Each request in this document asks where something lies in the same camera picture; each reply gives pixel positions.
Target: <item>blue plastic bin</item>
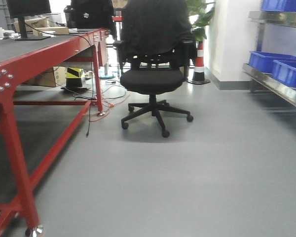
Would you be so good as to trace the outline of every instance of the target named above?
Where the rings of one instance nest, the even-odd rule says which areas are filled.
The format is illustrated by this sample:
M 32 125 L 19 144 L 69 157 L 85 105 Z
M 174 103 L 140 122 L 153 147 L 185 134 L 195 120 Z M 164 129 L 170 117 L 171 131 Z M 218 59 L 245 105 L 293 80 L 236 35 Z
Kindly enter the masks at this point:
M 274 60 L 272 77 L 289 87 L 296 87 L 296 62 Z
M 264 0 L 262 11 L 296 11 L 296 0 Z
M 289 54 L 251 51 L 249 65 L 263 73 L 272 73 L 273 60 L 296 61 L 296 56 Z

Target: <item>chair caster wheel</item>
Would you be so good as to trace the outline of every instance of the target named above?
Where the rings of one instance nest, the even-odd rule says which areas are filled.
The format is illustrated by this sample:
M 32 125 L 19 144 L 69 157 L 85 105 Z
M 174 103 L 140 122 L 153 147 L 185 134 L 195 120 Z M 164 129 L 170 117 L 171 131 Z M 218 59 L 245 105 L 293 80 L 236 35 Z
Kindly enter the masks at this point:
M 186 117 L 186 120 L 188 121 L 188 122 L 192 122 L 193 121 L 193 116 L 192 115 L 188 115 L 187 117 Z
M 27 228 L 24 236 L 25 237 L 41 237 L 41 236 L 43 236 L 43 226 L 39 225 L 33 229 Z
M 163 136 L 163 137 L 169 137 L 169 136 L 170 136 L 169 131 L 168 131 L 168 130 L 163 130 L 163 131 L 162 131 L 162 136 Z
M 128 123 L 122 122 L 122 128 L 123 129 L 128 129 Z
M 132 113 L 134 110 L 135 110 L 135 107 L 134 107 L 134 106 L 130 106 L 130 107 L 128 107 L 128 111 L 129 111 L 130 113 Z

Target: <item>chair seat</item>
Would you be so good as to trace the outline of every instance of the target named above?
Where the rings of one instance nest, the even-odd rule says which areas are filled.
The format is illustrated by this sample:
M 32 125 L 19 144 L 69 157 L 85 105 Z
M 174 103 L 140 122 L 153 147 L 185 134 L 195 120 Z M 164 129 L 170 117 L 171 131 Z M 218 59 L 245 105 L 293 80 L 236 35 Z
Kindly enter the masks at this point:
M 121 85 L 127 90 L 145 95 L 174 91 L 183 81 L 184 76 L 180 70 L 129 70 L 120 78 Z

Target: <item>red steel frame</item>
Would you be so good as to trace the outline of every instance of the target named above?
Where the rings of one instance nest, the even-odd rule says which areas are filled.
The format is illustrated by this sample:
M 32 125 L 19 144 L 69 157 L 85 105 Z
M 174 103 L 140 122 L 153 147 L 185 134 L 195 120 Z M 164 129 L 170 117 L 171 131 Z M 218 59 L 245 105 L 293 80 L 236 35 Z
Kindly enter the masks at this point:
M 38 226 L 39 219 L 33 196 L 33 190 L 48 170 L 58 153 L 70 138 L 80 121 L 84 118 L 91 105 L 102 111 L 101 88 L 98 71 L 98 44 L 107 36 L 107 30 L 97 29 L 81 35 L 81 37 L 66 39 L 60 43 L 21 55 L 0 63 L 0 133 L 8 152 L 13 176 L 18 194 L 10 203 L 0 203 L 0 235 L 11 219 L 18 213 L 24 217 L 27 227 Z M 79 52 L 91 48 L 92 56 L 74 58 Z M 13 93 L 17 85 L 29 78 L 55 66 L 63 61 L 92 61 L 95 70 L 95 85 L 97 100 L 94 101 L 24 101 L 14 102 Z M 24 160 L 22 144 L 13 112 L 14 105 L 80 105 L 78 115 L 65 129 L 58 141 L 50 149 L 36 170 L 29 175 Z

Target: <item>wall baseboard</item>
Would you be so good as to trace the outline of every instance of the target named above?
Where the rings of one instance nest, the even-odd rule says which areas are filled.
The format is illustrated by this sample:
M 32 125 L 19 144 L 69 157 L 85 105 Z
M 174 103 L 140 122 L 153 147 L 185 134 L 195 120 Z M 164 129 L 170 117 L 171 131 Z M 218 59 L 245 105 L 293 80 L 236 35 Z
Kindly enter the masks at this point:
M 219 90 L 249 90 L 250 81 L 219 81 L 214 74 L 205 68 L 205 77 L 211 80 Z

